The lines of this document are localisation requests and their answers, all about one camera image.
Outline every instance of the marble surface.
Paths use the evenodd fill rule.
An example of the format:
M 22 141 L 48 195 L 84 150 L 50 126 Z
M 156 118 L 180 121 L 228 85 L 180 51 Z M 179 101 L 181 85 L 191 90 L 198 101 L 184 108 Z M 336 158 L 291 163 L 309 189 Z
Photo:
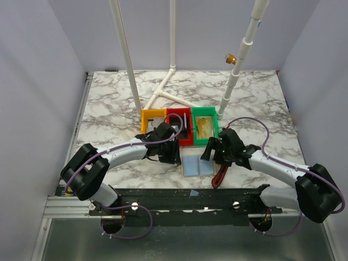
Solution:
M 144 107 L 153 90 L 167 71 L 136 71 L 136 83 Z M 200 106 L 216 106 L 226 89 L 229 72 L 177 71 L 169 80 L 165 91 L 185 98 Z M 151 108 L 184 107 L 163 97 L 157 98 Z M 230 120 L 257 117 L 270 129 L 271 136 L 266 151 L 303 164 L 303 156 L 296 137 L 283 93 L 275 71 L 242 72 L 232 92 L 220 128 Z M 140 133 L 141 121 L 136 116 L 135 105 L 125 72 L 96 72 L 90 88 L 80 131 L 78 149 L 84 143 L 96 147 L 111 146 L 128 141 Z M 244 143 L 261 145 L 266 132 L 257 122 L 242 120 L 233 125 Z M 181 148 L 181 155 L 201 154 L 204 148 Z M 110 170 L 104 181 L 116 188 L 211 188 L 212 177 L 181 176 L 180 167 L 170 164 L 136 160 Z M 278 187 L 287 185 L 266 174 L 249 171 L 233 165 L 228 169 L 220 187 L 256 188 L 261 184 Z

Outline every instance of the gray wall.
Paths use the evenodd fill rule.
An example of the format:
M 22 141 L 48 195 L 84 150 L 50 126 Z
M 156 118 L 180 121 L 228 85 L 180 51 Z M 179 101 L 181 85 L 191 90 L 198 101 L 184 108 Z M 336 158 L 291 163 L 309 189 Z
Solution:
M 346 0 L 321 0 L 279 74 L 308 164 L 325 165 L 348 199 Z M 348 257 L 348 212 L 334 215 Z
M 48 0 L 77 57 L 88 71 L 125 69 L 109 1 Z M 271 1 L 246 70 L 283 65 L 319 0 Z M 135 69 L 169 68 L 169 0 L 120 0 Z M 177 0 L 177 68 L 230 70 L 254 0 Z
M 46 0 L 0 8 L 0 260 L 30 260 L 85 73 Z

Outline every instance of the yellow bin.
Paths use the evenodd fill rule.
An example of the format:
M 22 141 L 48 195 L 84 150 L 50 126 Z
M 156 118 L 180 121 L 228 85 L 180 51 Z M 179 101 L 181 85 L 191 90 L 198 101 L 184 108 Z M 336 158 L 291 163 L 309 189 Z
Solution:
M 141 133 L 146 133 L 147 130 L 147 122 L 149 119 L 153 119 L 154 117 L 165 117 L 167 116 L 167 109 L 159 109 L 159 110 L 142 110 L 141 111 Z

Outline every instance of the table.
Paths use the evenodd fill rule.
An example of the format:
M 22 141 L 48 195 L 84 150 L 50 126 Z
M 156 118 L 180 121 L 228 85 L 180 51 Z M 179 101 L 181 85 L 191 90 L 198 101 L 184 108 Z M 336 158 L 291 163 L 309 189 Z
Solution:
M 142 106 L 166 75 L 166 71 L 136 71 L 135 78 Z M 177 71 L 165 90 L 185 97 L 199 106 L 216 106 L 225 91 L 229 72 Z M 184 107 L 163 97 L 151 108 Z M 266 151 L 286 160 L 303 164 L 303 156 L 290 114 L 275 71 L 246 71 L 232 92 L 220 128 L 241 116 L 256 117 L 270 129 Z M 78 149 L 85 143 L 95 147 L 112 146 L 140 133 L 141 121 L 126 72 L 95 72 L 77 138 Z M 233 125 L 244 143 L 260 145 L 266 132 L 257 122 L 243 120 Z M 202 154 L 204 148 L 181 148 L 181 155 Z M 182 178 L 180 167 L 149 160 L 136 160 L 108 171 L 104 182 L 116 188 L 211 188 L 212 177 Z M 228 169 L 222 188 L 256 188 L 268 183 L 287 185 L 264 173 L 233 165 Z

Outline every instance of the gray floor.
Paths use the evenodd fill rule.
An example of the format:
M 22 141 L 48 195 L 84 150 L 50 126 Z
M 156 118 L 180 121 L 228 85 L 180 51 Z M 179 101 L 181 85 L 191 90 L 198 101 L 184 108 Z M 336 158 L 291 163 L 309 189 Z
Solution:
M 274 217 L 274 233 L 290 230 L 297 216 Z M 144 228 L 124 228 L 123 235 Z M 155 227 L 139 240 L 101 236 L 95 219 L 54 220 L 45 249 L 45 261 L 115 260 L 333 260 L 323 226 L 307 219 L 287 237 L 256 234 L 250 227 Z

